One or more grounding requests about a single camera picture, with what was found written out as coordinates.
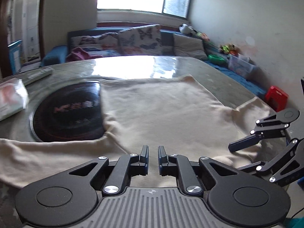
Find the beige cloth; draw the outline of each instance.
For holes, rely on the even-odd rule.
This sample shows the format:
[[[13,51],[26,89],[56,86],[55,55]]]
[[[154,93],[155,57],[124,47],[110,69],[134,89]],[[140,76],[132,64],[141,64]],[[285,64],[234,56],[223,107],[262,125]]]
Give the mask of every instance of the beige cloth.
[[[98,156],[117,160],[124,153],[150,149],[148,176],[133,186],[175,186],[158,173],[157,147],[167,154],[197,161],[208,156],[232,167],[249,164],[259,145],[237,154],[228,144],[249,134],[270,108],[254,98],[232,109],[222,105],[191,76],[174,79],[102,81],[102,113],[106,133],[94,141],[30,143],[0,139],[0,180],[16,187],[72,168]]]

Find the ribbed gray panel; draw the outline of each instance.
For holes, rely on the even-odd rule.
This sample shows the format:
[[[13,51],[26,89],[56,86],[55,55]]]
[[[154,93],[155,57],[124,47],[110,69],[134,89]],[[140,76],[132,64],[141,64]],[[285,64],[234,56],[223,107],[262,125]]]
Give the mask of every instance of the ribbed gray panel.
[[[200,198],[185,196],[177,188],[132,187],[120,196],[104,198],[90,217],[71,227],[235,228],[213,216]]]

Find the crosshair logo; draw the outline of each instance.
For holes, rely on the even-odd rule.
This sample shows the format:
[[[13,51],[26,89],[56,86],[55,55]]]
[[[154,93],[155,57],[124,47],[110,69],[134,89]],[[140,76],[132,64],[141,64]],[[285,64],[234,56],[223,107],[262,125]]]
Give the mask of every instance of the crosshair logo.
[[[154,190],[154,189],[150,189],[150,190],[148,191],[148,193],[150,193],[151,195],[155,194],[156,192],[157,192],[157,191]]]

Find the sofa armrest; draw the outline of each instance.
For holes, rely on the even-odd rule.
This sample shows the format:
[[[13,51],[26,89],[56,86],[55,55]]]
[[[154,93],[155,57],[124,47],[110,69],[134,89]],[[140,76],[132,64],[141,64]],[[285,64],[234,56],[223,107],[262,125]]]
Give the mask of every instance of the sofa armrest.
[[[65,63],[67,54],[67,45],[56,46],[42,59],[40,67]]]

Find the remote control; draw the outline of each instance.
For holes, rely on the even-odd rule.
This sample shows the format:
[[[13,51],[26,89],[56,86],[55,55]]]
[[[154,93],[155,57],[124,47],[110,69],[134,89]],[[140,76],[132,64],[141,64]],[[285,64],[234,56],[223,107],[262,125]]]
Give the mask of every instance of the remote control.
[[[46,76],[48,76],[52,73],[53,73],[53,69],[51,67],[42,69],[42,70],[28,76],[27,78],[25,78],[23,80],[23,84],[25,86],[27,86],[27,85],[33,83],[34,81],[40,80],[40,79],[42,79],[42,78],[44,78],[44,77],[46,77]]]

